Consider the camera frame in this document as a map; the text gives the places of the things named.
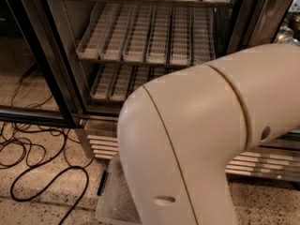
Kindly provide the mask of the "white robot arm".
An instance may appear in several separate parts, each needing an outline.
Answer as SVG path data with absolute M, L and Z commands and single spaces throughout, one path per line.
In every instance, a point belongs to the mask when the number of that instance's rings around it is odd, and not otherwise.
M 142 225 L 238 225 L 225 175 L 300 126 L 300 48 L 266 44 L 146 83 L 117 138 Z

